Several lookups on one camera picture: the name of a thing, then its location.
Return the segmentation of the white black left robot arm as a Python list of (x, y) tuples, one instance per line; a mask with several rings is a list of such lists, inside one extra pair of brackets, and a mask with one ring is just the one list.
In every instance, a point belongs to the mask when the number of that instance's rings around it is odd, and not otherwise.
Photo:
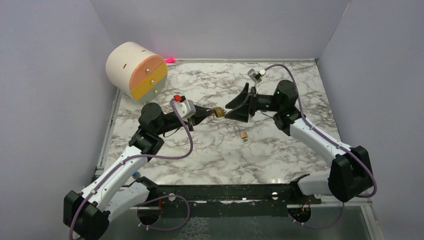
[(119, 158), (104, 173), (80, 192), (71, 190), (64, 198), (63, 223), (69, 227), (69, 239), (98, 240), (109, 224), (131, 207), (143, 203), (152, 205), (157, 191), (152, 181), (139, 177), (129, 187), (127, 180), (151, 159), (168, 159), (158, 155), (164, 144), (161, 135), (183, 128), (188, 136), (188, 153), (172, 156), (171, 160), (188, 157), (194, 148), (190, 134), (193, 127), (214, 114), (212, 108), (195, 105), (191, 100), (171, 99), (172, 112), (163, 113), (155, 102), (144, 105), (139, 126)]

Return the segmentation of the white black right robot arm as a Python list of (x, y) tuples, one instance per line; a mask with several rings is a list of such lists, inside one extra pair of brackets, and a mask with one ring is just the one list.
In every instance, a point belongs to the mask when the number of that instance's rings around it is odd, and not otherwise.
[(255, 87), (245, 84), (241, 93), (225, 105), (226, 119), (248, 122), (256, 112), (273, 112), (278, 130), (312, 149), (329, 165), (326, 173), (304, 175), (292, 181), (289, 199), (300, 204), (311, 195), (334, 196), (345, 203), (374, 186), (368, 151), (351, 147), (321, 131), (296, 108), (296, 86), (281, 80), (272, 95), (258, 94)]

